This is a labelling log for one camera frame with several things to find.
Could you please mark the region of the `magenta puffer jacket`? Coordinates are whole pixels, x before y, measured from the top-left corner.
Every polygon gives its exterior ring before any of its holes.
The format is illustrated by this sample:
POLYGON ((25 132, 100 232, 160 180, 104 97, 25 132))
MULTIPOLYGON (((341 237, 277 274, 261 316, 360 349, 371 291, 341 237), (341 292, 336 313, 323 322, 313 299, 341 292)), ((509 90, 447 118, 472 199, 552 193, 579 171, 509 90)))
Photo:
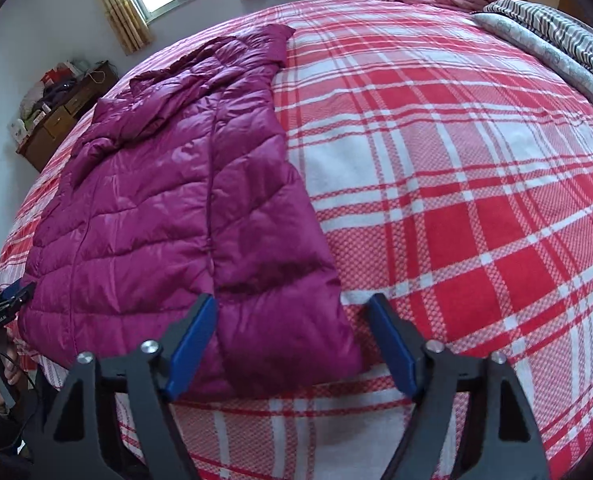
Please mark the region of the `magenta puffer jacket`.
POLYGON ((161 337, 203 294, 216 328, 185 396, 264 398, 363 359, 272 81, 293 29, 218 37, 99 101, 42 212, 22 339, 70 366, 161 337))

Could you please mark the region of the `brown wooden desk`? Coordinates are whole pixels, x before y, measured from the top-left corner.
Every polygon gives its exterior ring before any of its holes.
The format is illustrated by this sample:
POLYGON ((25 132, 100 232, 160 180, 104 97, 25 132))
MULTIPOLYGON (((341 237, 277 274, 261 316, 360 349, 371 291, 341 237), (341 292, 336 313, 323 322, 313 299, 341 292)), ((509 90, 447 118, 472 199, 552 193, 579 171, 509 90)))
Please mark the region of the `brown wooden desk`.
POLYGON ((80 119, 117 82, 115 67, 109 61, 92 67, 67 92, 61 91, 54 105, 47 105, 48 112, 42 110, 42 117, 16 152, 42 172, 80 119))

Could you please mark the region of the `red plaid bed sheet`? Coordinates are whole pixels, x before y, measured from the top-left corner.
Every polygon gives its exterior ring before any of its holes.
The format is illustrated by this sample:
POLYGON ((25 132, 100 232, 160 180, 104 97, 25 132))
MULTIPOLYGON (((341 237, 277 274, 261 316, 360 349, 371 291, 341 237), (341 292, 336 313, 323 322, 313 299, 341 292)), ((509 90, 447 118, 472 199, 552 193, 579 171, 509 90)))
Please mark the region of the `red plaid bed sheet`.
POLYGON ((383 292, 458 353, 508 357, 562 478, 593 445, 593 106, 467 13, 304 0, 216 36, 294 29, 274 83, 288 154, 333 252, 368 373, 269 400, 175 408, 208 479, 377 479, 411 406, 360 310, 383 292))

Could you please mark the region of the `clutter pile on desk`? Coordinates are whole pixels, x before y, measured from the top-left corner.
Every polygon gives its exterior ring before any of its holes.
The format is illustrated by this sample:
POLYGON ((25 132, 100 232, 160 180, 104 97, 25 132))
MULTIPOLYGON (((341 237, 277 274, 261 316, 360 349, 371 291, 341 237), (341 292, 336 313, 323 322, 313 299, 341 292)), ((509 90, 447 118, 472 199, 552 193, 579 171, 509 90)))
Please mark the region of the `clutter pile on desk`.
POLYGON ((32 133, 39 119, 54 110, 75 84, 82 82, 92 65, 84 58, 60 62, 44 73, 42 78, 26 92, 19 109, 8 125, 8 131, 17 146, 32 133))

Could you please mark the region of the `left beige curtain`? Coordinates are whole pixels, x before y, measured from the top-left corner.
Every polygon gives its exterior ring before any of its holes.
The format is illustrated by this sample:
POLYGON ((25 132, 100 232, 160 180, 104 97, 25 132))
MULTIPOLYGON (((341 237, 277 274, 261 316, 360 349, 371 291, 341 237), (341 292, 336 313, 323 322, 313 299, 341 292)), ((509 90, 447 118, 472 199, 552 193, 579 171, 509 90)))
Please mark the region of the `left beige curtain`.
POLYGON ((144 50, 153 41, 149 26, 134 0, 100 0, 106 19, 126 55, 144 50))

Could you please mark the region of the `grey patterned pillow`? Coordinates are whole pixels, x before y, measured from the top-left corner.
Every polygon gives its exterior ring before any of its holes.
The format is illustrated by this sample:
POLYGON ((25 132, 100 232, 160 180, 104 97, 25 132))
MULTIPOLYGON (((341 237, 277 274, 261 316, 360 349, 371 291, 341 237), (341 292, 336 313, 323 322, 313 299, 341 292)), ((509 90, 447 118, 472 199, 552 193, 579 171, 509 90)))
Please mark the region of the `grey patterned pillow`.
POLYGON ((472 20, 487 32, 535 56, 593 105, 593 75, 573 58, 519 23, 495 13, 474 13, 472 20))

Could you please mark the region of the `striped pillow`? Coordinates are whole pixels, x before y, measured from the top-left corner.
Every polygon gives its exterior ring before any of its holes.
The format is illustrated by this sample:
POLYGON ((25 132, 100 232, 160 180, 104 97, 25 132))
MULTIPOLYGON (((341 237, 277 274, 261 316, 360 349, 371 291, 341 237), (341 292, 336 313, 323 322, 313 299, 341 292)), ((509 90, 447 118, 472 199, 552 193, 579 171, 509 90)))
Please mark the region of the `striped pillow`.
POLYGON ((525 0, 496 0, 483 11, 523 26, 593 75, 593 28, 585 22, 552 6, 525 0))

